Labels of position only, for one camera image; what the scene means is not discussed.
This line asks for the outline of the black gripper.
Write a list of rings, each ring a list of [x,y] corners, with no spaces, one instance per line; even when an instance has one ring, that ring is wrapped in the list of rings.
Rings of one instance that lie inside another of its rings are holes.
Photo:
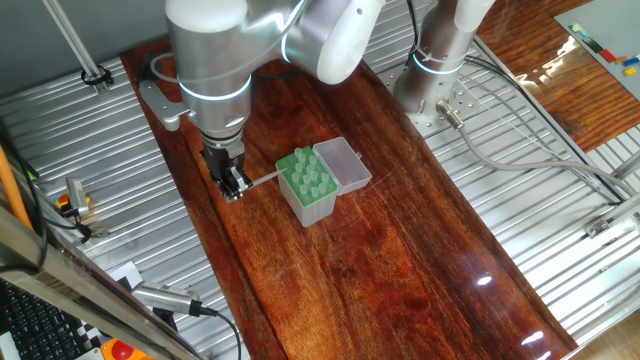
[[[203,157],[212,180],[228,202],[239,200],[253,183],[244,173],[245,147],[242,142],[221,147],[205,145]]]

